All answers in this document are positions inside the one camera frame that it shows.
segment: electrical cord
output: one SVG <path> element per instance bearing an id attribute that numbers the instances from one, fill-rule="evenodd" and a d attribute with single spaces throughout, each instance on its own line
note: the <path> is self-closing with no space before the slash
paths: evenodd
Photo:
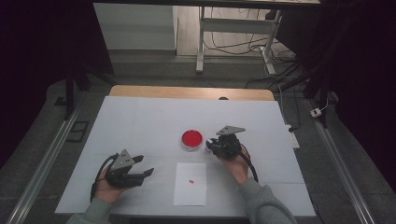
<path id="1" fill-rule="evenodd" d="M 329 97 L 326 98 L 326 105 L 320 109 L 320 111 L 326 109 L 326 107 L 329 105 Z"/>
<path id="2" fill-rule="evenodd" d="M 277 74 L 276 76 L 263 77 L 263 78 L 257 78 L 257 79 L 251 79 L 250 81 L 248 81 L 248 82 L 245 84 L 245 87 L 244 87 L 244 88 L 247 89 L 247 88 L 248 88 L 248 84 L 250 84 L 251 82 L 261 82 L 261 81 L 265 81 L 265 80 L 268 80 L 268 79 L 273 79 L 273 78 L 277 78 L 277 77 L 279 77 L 279 76 L 282 76 L 285 72 L 287 72 L 289 69 L 291 69 L 294 65 L 295 65 L 295 64 L 290 65 L 288 68 L 286 68 L 285 70 L 283 70 L 281 73 Z"/>
<path id="3" fill-rule="evenodd" d="M 258 12 L 257 12 L 257 18 L 256 18 L 256 19 L 259 18 L 259 14 L 260 14 L 260 10 L 258 10 Z M 210 17 L 213 18 L 213 7 L 211 8 Z M 215 48 L 217 48 L 217 49 L 210 48 L 210 47 L 205 43 L 205 41 L 204 41 L 204 43 L 205 43 L 205 46 L 206 46 L 208 49 L 218 50 L 218 51 L 222 51 L 222 52 L 229 53 L 229 54 L 234 54 L 234 55 L 241 55 L 241 54 L 247 54 L 247 53 L 250 53 L 250 52 L 254 51 L 255 48 L 252 49 L 252 48 L 250 47 L 250 45 L 251 45 L 252 43 L 255 43 L 255 42 L 259 42 L 259 41 L 268 39 L 268 37 L 265 37 L 265 38 L 253 40 L 253 36 L 254 36 L 254 34 L 252 35 L 252 37 L 250 38 L 250 41 L 248 41 L 248 42 L 244 42 L 244 43 L 240 43 L 240 44 L 234 44 L 234 45 L 228 45 L 228 46 L 218 46 L 218 45 L 215 43 L 215 39 L 214 39 L 213 32 L 211 32 L 211 37 L 212 37 L 213 46 L 214 46 Z M 232 48 L 232 47 L 242 46 L 242 45 L 246 45 L 246 44 L 248 44 L 248 46 L 247 46 L 248 51 L 246 51 L 246 52 L 233 53 L 233 52 L 230 52 L 230 51 L 228 51 L 228 50 L 223 50 L 223 49 L 226 49 L 226 48 Z"/>
<path id="4" fill-rule="evenodd" d="M 280 93 L 280 111 L 282 112 L 283 122 L 285 122 L 287 124 L 286 119 L 285 119 L 285 113 L 284 113 L 284 110 L 283 110 L 282 89 L 280 88 L 280 84 L 279 83 L 277 84 L 277 86 L 279 87 L 279 93 Z"/>
<path id="5" fill-rule="evenodd" d="M 98 174 L 96 175 L 95 181 L 93 182 L 92 187 L 91 187 L 91 202 L 92 202 L 93 197 L 95 196 L 95 192 L 96 192 L 96 189 L 97 189 L 97 182 L 99 182 L 99 181 L 101 181 L 101 180 L 104 180 L 104 178 L 99 179 L 100 174 L 102 173 L 102 171 L 103 171 L 103 169 L 105 168 L 106 164 L 107 164 L 109 161 L 111 161 L 111 160 L 113 160 L 113 162 L 114 162 L 114 160 L 115 160 L 118 156 L 119 156 L 118 153 L 115 154 L 115 155 L 110 156 L 109 158 L 107 158 L 107 159 L 105 160 L 105 162 L 103 162 L 102 166 L 100 167 L 99 172 L 98 172 Z"/>
<path id="6" fill-rule="evenodd" d="M 298 63 L 294 63 L 291 66 L 294 66 L 289 72 L 287 72 L 284 76 L 282 77 L 278 77 L 273 83 L 271 83 L 268 87 L 267 90 L 270 90 L 270 88 L 277 83 L 278 81 L 281 81 L 282 79 L 284 79 L 285 77 L 290 76 L 295 70 L 297 70 L 297 68 L 300 67 L 300 65 Z"/>
<path id="7" fill-rule="evenodd" d="M 280 54 L 284 53 L 284 52 L 290 52 L 291 50 L 289 49 L 285 49 L 280 51 L 277 56 L 275 56 L 274 51 L 271 49 L 271 54 L 272 54 L 272 59 L 277 62 L 277 63 L 297 63 L 297 60 L 295 58 L 292 57 L 287 57 L 290 60 L 284 60 L 282 57 L 280 57 Z"/>
<path id="8" fill-rule="evenodd" d="M 296 94 L 296 86 L 295 85 L 293 88 L 293 92 L 294 92 L 294 103 L 296 104 L 296 108 L 297 108 L 297 120 L 298 120 L 297 128 L 293 128 L 293 129 L 297 130 L 297 129 L 300 129 L 300 127 L 301 127 L 301 120 L 300 120 L 300 107 L 298 106 L 298 102 L 297 102 L 297 94 Z"/>
<path id="9" fill-rule="evenodd" d="M 221 51 L 221 52 L 224 52 L 224 53 L 229 53 L 229 54 L 232 54 L 232 55 L 247 54 L 247 53 L 250 53 L 250 52 L 254 51 L 254 49 L 258 48 L 258 47 L 256 47 L 256 48 L 253 48 L 253 49 L 248 50 L 248 51 L 245 51 L 245 52 L 237 52 L 237 53 L 235 53 L 235 52 L 230 52 L 230 51 L 227 51 L 227 50 L 224 50 L 224 49 L 214 49 L 214 48 L 210 48 L 210 47 L 206 44 L 205 41 L 204 41 L 204 45 L 205 45 L 208 49 L 218 50 L 218 51 Z"/>
<path id="10" fill-rule="evenodd" d="M 244 153 L 242 153 L 242 150 L 238 150 L 238 154 L 239 154 L 239 156 L 241 156 L 242 159 L 244 159 L 245 162 L 247 163 L 248 168 L 250 168 L 251 173 L 253 174 L 254 180 L 255 180 L 257 183 L 259 183 L 259 178 L 257 177 L 256 169 L 254 168 L 253 164 L 251 163 L 251 160 L 250 160 L 247 156 L 245 156 Z"/>

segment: gray sleeve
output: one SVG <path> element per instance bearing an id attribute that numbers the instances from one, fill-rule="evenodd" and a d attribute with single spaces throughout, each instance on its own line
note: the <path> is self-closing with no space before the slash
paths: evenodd
<path id="1" fill-rule="evenodd" d="M 252 224 L 297 223 L 285 204 L 274 196 L 270 187 L 262 187 L 253 178 L 249 178 L 238 191 L 245 199 L 245 211 Z"/>
<path id="2" fill-rule="evenodd" d="M 111 207 L 110 203 L 93 198 L 87 211 L 84 214 L 74 214 L 67 224 L 110 224 L 108 216 Z"/>

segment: white tabletop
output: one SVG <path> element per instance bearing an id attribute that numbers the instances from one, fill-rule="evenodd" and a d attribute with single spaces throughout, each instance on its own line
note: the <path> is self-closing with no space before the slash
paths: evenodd
<path id="1" fill-rule="evenodd" d="M 107 96 L 56 213 L 82 213 L 90 204 L 92 182 L 107 157 L 126 148 L 143 155 L 130 173 L 154 167 L 143 186 L 124 192 L 112 209 L 127 216 L 244 217 L 244 201 L 224 166 L 204 146 L 189 152 L 181 135 L 190 129 L 204 139 L 225 125 L 238 133 L 260 183 L 295 216 L 314 216 L 300 167 L 277 102 L 159 99 Z M 178 162 L 206 164 L 205 206 L 173 206 Z"/>

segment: red dish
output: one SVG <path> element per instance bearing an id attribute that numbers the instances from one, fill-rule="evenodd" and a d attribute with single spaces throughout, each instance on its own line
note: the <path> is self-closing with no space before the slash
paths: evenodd
<path id="1" fill-rule="evenodd" d="M 188 150 L 194 150 L 202 143 L 202 135 L 195 130 L 188 130 L 181 136 L 181 142 L 183 146 Z"/>

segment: black curtain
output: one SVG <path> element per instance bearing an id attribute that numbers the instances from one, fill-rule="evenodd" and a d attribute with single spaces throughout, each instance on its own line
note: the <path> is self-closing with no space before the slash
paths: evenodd
<path id="1" fill-rule="evenodd" d="M 45 103 L 49 85 L 64 79 L 70 66 L 80 74 L 88 72 L 81 64 L 102 73 L 112 67 L 92 2 L 2 1 L 0 31 L 3 166 Z"/>
<path id="2" fill-rule="evenodd" d="M 332 63 L 336 112 L 396 191 L 395 3 L 367 1 Z"/>

